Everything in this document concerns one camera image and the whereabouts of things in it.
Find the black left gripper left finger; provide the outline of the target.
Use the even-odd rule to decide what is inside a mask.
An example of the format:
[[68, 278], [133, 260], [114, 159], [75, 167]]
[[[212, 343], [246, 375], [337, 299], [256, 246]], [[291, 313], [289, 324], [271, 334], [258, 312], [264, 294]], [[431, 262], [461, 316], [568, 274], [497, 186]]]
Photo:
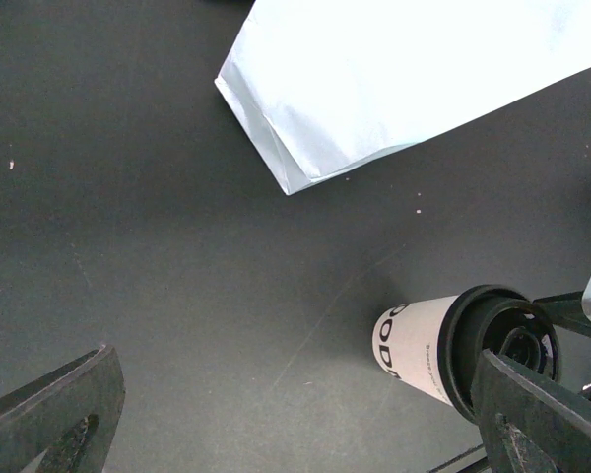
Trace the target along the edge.
[[101, 346], [0, 397], [0, 472], [101, 472], [122, 413], [115, 349]]

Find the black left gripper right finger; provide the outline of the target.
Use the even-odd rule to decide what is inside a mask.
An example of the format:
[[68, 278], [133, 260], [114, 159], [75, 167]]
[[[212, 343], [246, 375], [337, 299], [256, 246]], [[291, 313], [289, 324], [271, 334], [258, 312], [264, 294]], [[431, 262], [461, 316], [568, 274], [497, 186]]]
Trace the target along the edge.
[[472, 404], [493, 472], [591, 472], [591, 401], [485, 350]]

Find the single black cup lid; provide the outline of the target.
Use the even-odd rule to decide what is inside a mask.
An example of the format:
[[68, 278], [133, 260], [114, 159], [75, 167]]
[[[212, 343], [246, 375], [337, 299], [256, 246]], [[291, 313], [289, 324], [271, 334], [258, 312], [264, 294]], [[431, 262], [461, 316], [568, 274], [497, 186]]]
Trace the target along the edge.
[[475, 421], [471, 387], [485, 350], [552, 381], [560, 380], [560, 346], [549, 316], [510, 288], [473, 287], [454, 298], [437, 338], [437, 365], [444, 392], [471, 423]]

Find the light blue paper bag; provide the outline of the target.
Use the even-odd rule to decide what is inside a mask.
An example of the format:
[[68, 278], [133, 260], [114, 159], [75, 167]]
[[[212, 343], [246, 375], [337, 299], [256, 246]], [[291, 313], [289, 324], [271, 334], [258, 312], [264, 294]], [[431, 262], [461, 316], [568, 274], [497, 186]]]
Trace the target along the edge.
[[292, 195], [591, 68], [591, 1], [257, 1], [215, 84]]

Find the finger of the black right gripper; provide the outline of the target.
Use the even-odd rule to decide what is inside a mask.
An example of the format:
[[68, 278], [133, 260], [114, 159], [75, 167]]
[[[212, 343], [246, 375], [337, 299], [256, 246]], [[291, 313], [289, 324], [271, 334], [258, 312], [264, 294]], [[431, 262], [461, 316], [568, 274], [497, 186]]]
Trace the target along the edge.
[[536, 305], [550, 320], [552, 325], [591, 339], [591, 321], [585, 315], [581, 300], [583, 292], [566, 293], [536, 299]]

